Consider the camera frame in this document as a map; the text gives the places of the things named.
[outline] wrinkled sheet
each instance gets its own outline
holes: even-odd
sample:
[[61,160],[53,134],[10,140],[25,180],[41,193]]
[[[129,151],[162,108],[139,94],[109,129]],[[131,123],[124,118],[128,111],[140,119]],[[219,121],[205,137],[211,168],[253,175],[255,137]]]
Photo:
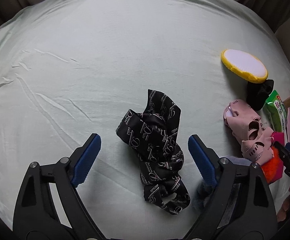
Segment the wrinkled sheet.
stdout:
[[[0,217],[12,226],[32,161],[55,163],[95,132],[102,148],[77,190],[105,236],[182,238],[197,218],[192,203],[172,216],[145,202],[137,158],[115,129],[129,108],[144,110],[147,89],[173,98],[182,110],[180,175],[194,196],[201,176],[190,135],[219,156],[240,155],[222,115],[230,101],[245,99],[246,81],[222,65],[224,49],[255,55],[281,98],[290,96],[290,65],[277,39],[233,0],[46,0],[20,11],[0,28]],[[284,177],[271,186],[276,208],[289,184]],[[64,212],[60,219],[68,224]]]

